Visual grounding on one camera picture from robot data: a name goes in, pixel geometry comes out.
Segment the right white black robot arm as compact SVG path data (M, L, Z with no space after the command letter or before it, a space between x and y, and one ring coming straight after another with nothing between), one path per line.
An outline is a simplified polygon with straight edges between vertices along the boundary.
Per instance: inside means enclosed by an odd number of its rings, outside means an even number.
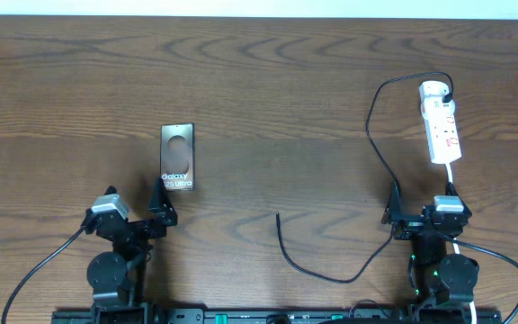
M474 288L479 265L461 254L455 241L471 216L451 183L419 214L404 212L399 187L391 186L381 222L393 227L394 239L411 243L409 280L417 294L417 302L408 307L411 320L478 322Z

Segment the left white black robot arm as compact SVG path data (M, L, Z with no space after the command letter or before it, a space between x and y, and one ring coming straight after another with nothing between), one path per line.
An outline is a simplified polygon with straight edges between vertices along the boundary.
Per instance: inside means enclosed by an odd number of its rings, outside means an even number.
M130 221L130 207L113 186L85 212L82 230L112 243L111 252L96 256L87 267L86 278L93 288L93 323L166 323L166 311L144 298L151 241L166 236L177 224L177 212L163 180L155 183L148 210L153 216Z

